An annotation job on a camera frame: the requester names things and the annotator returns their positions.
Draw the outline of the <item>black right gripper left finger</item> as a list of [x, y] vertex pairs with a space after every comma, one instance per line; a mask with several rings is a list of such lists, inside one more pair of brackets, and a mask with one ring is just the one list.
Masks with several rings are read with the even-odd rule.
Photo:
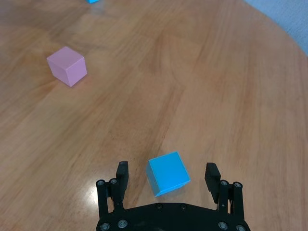
[[105, 218], [109, 214], [107, 198], [111, 198], [114, 211], [124, 210], [123, 200], [128, 185], [128, 179], [128, 161], [121, 161], [118, 164], [115, 178], [109, 181], [96, 181], [99, 218]]

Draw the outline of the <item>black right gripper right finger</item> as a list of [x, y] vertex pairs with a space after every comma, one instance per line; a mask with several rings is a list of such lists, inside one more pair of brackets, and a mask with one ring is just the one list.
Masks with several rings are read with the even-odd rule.
[[217, 211], [227, 214], [230, 202], [230, 214], [244, 218], [243, 185], [240, 182], [230, 184], [222, 180], [217, 165], [210, 162], [205, 167], [205, 182]]

